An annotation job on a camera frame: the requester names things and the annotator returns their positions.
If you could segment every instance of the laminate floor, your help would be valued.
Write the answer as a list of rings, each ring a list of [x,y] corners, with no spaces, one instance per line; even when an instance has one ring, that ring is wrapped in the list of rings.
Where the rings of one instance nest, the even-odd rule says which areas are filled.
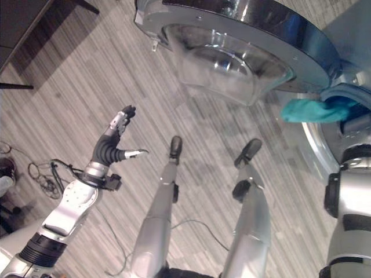
[[[172,222],[201,220],[229,246],[241,208],[231,196],[237,174],[233,160],[250,139],[260,138],[264,145],[254,165],[265,183],[272,225],[266,276],[317,277],[334,221],[322,208],[323,180],[312,174],[295,140],[288,140],[291,125],[278,116],[277,95],[245,108],[189,89],[176,78],[172,53],[161,47],[153,53],[151,41],[134,26],[132,1],[91,2],[99,16],[76,7],[60,23],[44,20],[2,73],[2,81],[32,83],[35,90],[2,92],[1,138],[34,161],[59,158],[82,168],[111,118],[134,104],[137,115],[119,146],[146,148],[150,155],[115,164],[112,170],[122,176],[123,186],[105,193],[98,205],[126,253],[133,249],[175,134],[184,146]],[[280,2],[324,28],[356,1]],[[50,26],[58,28],[46,40]],[[27,158],[17,152],[13,157],[25,175],[9,198],[31,207],[25,223],[47,216],[57,201],[27,176]],[[202,225],[172,231],[172,267],[217,277],[226,256]],[[116,272],[122,263],[107,223],[93,210],[56,270],[68,277],[106,277],[105,270]],[[128,277],[127,271],[120,277]]]

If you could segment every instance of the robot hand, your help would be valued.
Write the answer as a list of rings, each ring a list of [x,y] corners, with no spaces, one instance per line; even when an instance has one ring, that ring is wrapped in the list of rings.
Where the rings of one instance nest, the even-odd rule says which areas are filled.
[[[135,107],[129,105],[117,113],[116,117],[111,121],[109,127],[99,138],[94,148],[92,157],[93,162],[109,167],[114,162],[128,158],[135,158],[139,155],[148,153],[145,149],[117,149],[121,135],[130,123],[130,119],[135,116],[135,110]]]
[[[59,205],[44,220],[37,233],[8,263],[0,269],[0,278],[49,277],[55,263],[85,222],[89,211],[101,199],[104,190],[118,190],[120,176],[108,177],[110,165],[127,158],[148,153],[146,150],[117,149],[120,137],[135,116],[135,107],[119,111],[104,134],[99,138],[92,160],[82,174],[75,174],[63,193]]]

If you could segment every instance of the towel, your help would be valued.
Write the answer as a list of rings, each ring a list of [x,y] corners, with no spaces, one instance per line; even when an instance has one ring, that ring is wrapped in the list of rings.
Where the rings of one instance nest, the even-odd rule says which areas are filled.
[[[347,120],[351,108],[358,103],[346,97],[318,100],[290,100],[281,111],[281,117],[292,123],[332,123]]]

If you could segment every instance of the black joint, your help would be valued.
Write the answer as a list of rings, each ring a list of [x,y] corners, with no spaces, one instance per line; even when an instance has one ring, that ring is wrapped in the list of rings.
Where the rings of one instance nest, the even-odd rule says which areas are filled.
[[[173,204],[176,204],[178,202],[178,196],[179,196],[179,186],[174,184]]]
[[[93,187],[98,187],[98,188],[104,188],[106,187],[106,180],[103,179],[103,178],[97,178],[97,177],[94,177],[92,175],[89,175],[89,174],[86,174],[86,173],[82,173],[80,175],[80,179],[88,184],[88,185],[91,185]]]
[[[344,151],[341,164],[355,158],[371,158],[371,145],[363,144]]]
[[[344,231],[371,232],[371,217],[359,214],[346,214],[343,216]]]
[[[106,185],[103,189],[109,190],[109,191],[117,191],[121,187],[121,177],[116,174],[112,174],[112,176],[107,178]]]
[[[43,268],[52,268],[67,245],[36,233],[23,248],[19,257]]]
[[[340,174],[333,173],[329,176],[329,182],[326,186],[325,201],[323,203],[325,210],[334,218],[339,213],[339,194],[340,194]]]
[[[232,191],[233,199],[242,203],[245,195],[249,192],[250,186],[251,183],[249,183],[247,180],[243,180],[237,183]]]
[[[331,268],[326,266],[319,272],[318,278],[331,278]]]

